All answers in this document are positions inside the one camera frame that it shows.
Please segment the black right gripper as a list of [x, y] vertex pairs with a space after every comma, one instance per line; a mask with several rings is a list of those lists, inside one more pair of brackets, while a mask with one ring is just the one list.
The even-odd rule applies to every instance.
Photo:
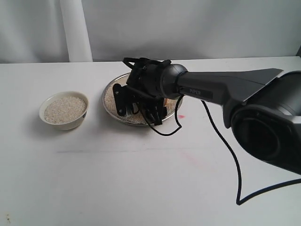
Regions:
[[141, 102], [141, 114], [148, 124], [162, 125], [167, 116], [166, 100], [161, 88], [162, 73], [171, 64], [170, 60], [156, 61], [148, 58], [126, 58], [131, 69], [127, 85], [146, 99]]

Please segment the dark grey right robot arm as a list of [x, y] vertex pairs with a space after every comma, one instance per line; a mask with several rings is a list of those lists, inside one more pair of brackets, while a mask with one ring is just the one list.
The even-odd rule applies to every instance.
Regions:
[[194, 97], [222, 107], [223, 122], [254, 158], [301, 171], [301, 73], [268, 68], [189, 72], [170, 60], [125, 57], [128, 87], [144, 97]]

